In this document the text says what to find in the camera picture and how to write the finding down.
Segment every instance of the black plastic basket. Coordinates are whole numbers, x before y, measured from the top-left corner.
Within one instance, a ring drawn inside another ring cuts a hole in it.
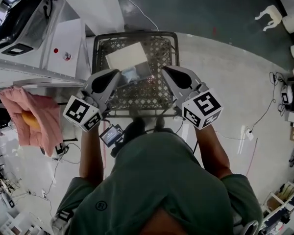
[[[108,104],[111,117],[129,117],[130,108],[136,111],[154,111],[148,116],[157,116],[158,110],[172,105],[169,91],[161,69],[163,66],[179,66],[178,40],[174,32],[142,31],[104,34],[95,37],[92,73],[109,69],[106,55],[140,42],[147,56],[152,77],[116,89]]]

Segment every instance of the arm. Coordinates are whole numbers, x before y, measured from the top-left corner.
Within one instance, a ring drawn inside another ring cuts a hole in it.
[[[103,181],[103,164],[100,150],[98,126],[90,132],[83,132],[79,176],[95,187]]]
[[[219,179],[231,175],[229,158],[212,125],[202,130],[195,128],[195,132],[205,170]]]

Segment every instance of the concrete floor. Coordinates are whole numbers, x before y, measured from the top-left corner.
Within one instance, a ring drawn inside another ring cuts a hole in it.
[[[290,34],[282,23],[263,31],[270,21],[260,12],[276,0],[132,0],[160,30],[181,32],[217,40],[262,56],[287,71],[294,67]],[[130,27],[155,29],[128,0],[119,0],[124,21]]]
[[[288,160],[294,143],[289,140],[290,125],[284,121],[277,110],[280,103],[280,88],[275,90],[276,104],[273,104],[266,116],[254,128],[253,140],[240,140],[242,126],[252,126],[265,112],[271,99],[273,85],[269,81],[269,72],[283,72],[283,69],[270,61],[245,50],[193,35],[178,34],[181,66],[192,69],[199,78],[214,88],[224,104],[221,118],[213,124],[218,138],[226,150],[234,173],[247,175],[259,202],[276,190],[282,183],[292,179],[294,168],[289,168]],[[128,118],[112,119],[124,129],[130,122]],[[80,147],[81,131],[74,130],[65,120],[64,138],[76,136]],[[181,120],[166,119],[166,127],[177,130]],[[184,122],[180,136],[185,135],[186,142],[194,147],[195,131],[193,126]],[[15,195],[30,190],[42,196],[42,189],[48,191],[57,162],[41,154],[37,147],[18,147],[17,133],[6,133],[7,144],[1,149],[4,154],[5,169],[21,178],[22,190]],[[104,175],[108,176],[114,164],[110,150],[102,148],[105,166]],[[196,157],[200,161],[199,150]],[[64,159],[79,162],[80,151],[71,145]],[[73,177],[78,176],[79,165],[61,161],[57,167],[55,180],[48,195],[51,201],[51,214],[55,211]],[[21,196],[14,199],[20,211],[26,210],[39,217],[41,226],[50,232],[50,205],[37,196]]]

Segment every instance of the gray floor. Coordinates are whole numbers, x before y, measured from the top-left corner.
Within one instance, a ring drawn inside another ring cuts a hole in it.
[[[275,0],[132,0],[160,30],[214,39],[262,56],[290,71],[294,59],[291,37],[282,23],[263,32],[270,17],[255,21]],[[126,24],[155,29],[127,0],[119,0]]]

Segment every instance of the person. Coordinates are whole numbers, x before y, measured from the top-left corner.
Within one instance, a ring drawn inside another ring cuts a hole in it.
[[[146,134],[143,120],[135,119],[112,152],[106,179],[98,126],[83,133],[80,177],[51,221],[54,233],[256,234],[262,212],[247,177],[231,172],[212,125],[195,131],[204,168],[162,120]]]

